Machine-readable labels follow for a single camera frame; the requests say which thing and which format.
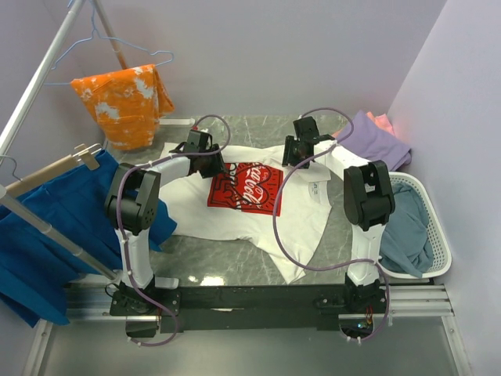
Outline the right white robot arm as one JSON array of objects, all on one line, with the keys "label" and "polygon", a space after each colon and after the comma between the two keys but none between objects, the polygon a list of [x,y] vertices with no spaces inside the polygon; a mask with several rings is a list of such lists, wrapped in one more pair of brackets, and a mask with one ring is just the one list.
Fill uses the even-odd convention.
[{"label": "right white robot arm", "polygon": [[348,283],[354,287],[344,293],[344,305],[354,313],[362,312],[370,303],[367,286],[380,278],[380,243],[384,228],[395,211],[395,199],[387,165],[368,161],[342,147],[331,135],[321,135],[311,116],[293,121],[295,134],[287,136],[282,166],[291,167],[283,179],[277,197],[282,196],[288,179],[312,162],[328,168],[342,179],[344,213],[352,227],[351,261],[347,267]]}]

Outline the wooden clip hanger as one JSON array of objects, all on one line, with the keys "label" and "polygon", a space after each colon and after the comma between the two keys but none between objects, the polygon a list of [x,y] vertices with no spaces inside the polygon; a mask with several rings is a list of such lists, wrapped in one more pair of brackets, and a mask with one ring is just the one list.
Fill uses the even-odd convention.
[{"label": "wooden clip hanger", "polygon": [[22,178],[20,181],[10,184],[6,187],[7,193],[12,197],[18,197],[26,192],[47,183],[49,180],[69,172],[73,168],[84,165],[89,170],[93,171],[99,167],[99,162],[96,160],[96,155],[103,149],[102,145],[95,143],[91,146],[85,144],[78,145],[74,148],[74,153],[66,157],[62,157],[44,168],[33,172],[32,174]]}]

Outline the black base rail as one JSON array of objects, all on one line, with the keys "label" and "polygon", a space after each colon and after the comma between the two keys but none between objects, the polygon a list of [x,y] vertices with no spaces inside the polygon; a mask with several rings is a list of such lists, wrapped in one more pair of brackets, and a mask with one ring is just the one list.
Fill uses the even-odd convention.
[{"label": "black base rail", "polygon": [[178,287],[146,289],[153,302],[121,285],[114,292],[110,315],[128,318],[133,338],[154,331],[315,328],[337,331],[344,314],[365,316],[387,308],[384,289],[350,284],[291,286]]}]

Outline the folded purple t-shirt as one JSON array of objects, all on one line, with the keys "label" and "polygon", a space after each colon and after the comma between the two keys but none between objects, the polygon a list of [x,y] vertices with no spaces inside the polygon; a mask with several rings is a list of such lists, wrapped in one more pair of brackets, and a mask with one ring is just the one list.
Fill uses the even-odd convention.
[{"label": "folded purple t-shirt", "polygon": [[333,134],[345,149],[370,161],[382,160],[391,171],[397,171],[411,162],[410,147],[378,128],[364,111],[359,111],[352,121],[354,130],[351,135],[350,124]]}]

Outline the folded pink t-shirt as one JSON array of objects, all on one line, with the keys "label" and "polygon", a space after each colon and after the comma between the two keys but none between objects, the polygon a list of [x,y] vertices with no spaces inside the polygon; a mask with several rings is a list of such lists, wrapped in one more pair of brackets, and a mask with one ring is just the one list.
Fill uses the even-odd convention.
[{"label": "folded pink t-shirt", "polygon": [[395,131],[386,114],[374,116],[372,112],[367,112],[366,116],[380,129],[395,136]]}]

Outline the white Coca-Cola t-shirt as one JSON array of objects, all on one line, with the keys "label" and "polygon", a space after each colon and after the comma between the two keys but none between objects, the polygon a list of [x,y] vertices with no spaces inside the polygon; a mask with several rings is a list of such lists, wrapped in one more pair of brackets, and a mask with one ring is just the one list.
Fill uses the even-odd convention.
[{"label": "white Coca-Cola t-shirt", "polygon": [[305,276],[322,238],[331,206],[330,171],[320,165],[296,171],[277,197],[287,169],[282,146],[227,146],[228,174],[198,174],[160,188],[160,199],[177,223],[175,234],[207,240],[248,240],[267,252],[283,279]]}]

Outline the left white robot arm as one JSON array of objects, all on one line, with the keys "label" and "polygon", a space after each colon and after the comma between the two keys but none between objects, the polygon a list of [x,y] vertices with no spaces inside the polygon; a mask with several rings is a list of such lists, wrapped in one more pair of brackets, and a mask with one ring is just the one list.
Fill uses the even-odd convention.
[{"label": "left white robot arm", "polygon": [[195,173],[204,179],[224,173],[222,151],[227,146],[213,143],[207,132],[191,130],[187,140],[164,157],[118,166],[105,211],[121,247],[120,282],[135,289],[128,304],[136,313],[146,315],[154,310],[157,296],[152,291],[178,287],[177,278],[156,277],[150,265],[150,227],[157,217],[160,188]]}]

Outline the metal clothes rack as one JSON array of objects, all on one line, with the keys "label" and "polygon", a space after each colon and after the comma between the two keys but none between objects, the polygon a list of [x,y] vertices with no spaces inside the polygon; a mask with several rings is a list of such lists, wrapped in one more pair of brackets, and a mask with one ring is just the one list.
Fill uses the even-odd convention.
[{"label": "metal clothes rack", "polygon": [[[127,45],[128,43],[122,39],[119,39],[112,27],[111,23],[106,15],[106,11],[103,7],[101,1],[91,2],[93,9],[95,10],[97,16],[99,17],[100,23],[103,26],[105,33],[104,38],[110,42],[112,50],[121,66],[121,68],[127,69],[128,64],[126,63],[124,53],[122,51],[121,45]],[[56,32],[56,36],[52,40],[47,52],[45,53],[42,61],[40,62],[37,70],[34,72],[31,80],[29,81],[27,87],[25,88],[23,95],[21,96],[18,104],[16,105],[12,115],[7,121],[6,126],[1,133],[1,154],[6,154],[17,133],[24,123],[27,114],[29,113],[35,99],[38,96],[42,86],[45,84],[45,80],[51,71],[54,63],[56,62],[56,54],[60,51],[63,43],[66,41],[68,34],[70,33],[72,27],[74,26],[76,19],[84,6],[83,1],[70,1],[68,5],[68,12],[61,23],[59,30]],[[47,236],[47,238],[54,240],[57,244],[66,248],[73,256],[77,257],[81,261],[85,262],[87,265],[91,266],[94,270],[98,271],[103,277],[110,281],[117,281],[121,279],[121,273],[117,273],[112,269],[105,267],[96,258],[92,257],[87,251],[82,247],[75,244],[72,240],[62,235],[57,229],[55,229],[50,223],[42,220],[39,216],[34,214],[21,202],[19,202],[15,197],[12,196],[13,191],[8,190],[5,186],[1,187],[1,205],[9,209],[12,213],[17,215],[19,218],[23,219],[25,222],[29,223],[40,233]]]}]

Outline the blue hanging garment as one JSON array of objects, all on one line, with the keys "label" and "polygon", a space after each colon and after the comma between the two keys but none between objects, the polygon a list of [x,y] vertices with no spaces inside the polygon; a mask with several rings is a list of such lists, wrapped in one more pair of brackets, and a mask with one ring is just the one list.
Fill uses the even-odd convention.
[{"label": "blue hanging garment", "polygon": [[[105,200],[117,161],[105,150],[99,168],[81,165],[21,195],[19,201],[109,269],[121,250]],[[29,326],[66,325],[64,285],[95,270],[6,208],[1,209],[1,300]]]}]

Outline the blue-grey garment in basket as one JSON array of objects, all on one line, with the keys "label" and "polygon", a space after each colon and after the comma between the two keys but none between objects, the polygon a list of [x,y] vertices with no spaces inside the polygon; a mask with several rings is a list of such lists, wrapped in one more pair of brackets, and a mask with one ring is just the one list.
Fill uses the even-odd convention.
[{"label": "blue-grey garment in basket", "polygon": [[432,266],[434,253],[427,235],[429,217],[420,195],[408,184],[392,186],[395,211],[380,245],[380,264],[389,271],[421,278]]}]

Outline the white laundry basket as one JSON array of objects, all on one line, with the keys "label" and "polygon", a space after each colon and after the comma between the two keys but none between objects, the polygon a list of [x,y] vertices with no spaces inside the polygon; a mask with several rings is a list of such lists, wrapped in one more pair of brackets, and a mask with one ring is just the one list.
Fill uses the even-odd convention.
[{"label": "white laundry basket", "polygon": [[395,273],[381,265],[384,272],[391,277],[407,280],[430,279],[445,274],[452,264],[451,251],[423,184],[415,177],[402,172],[392,172],[390,179],[391,186],[396,183],[405,183],[410,185],[420,195],[429,217],[427,235],[433,248],[434,261],[431,268],[421,278],[416,278],[406,273]]}]

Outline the orange white tie-dye garment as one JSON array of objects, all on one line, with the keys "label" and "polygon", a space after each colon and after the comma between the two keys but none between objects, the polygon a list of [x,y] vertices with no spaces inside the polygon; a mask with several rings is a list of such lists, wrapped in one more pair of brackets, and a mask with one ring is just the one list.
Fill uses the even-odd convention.
[{"label": "orange white tie-dye garment", "polygon": [[175,111],[153,64],[74,79],[70,86],[117,150],[151,146],[160,118]]}]

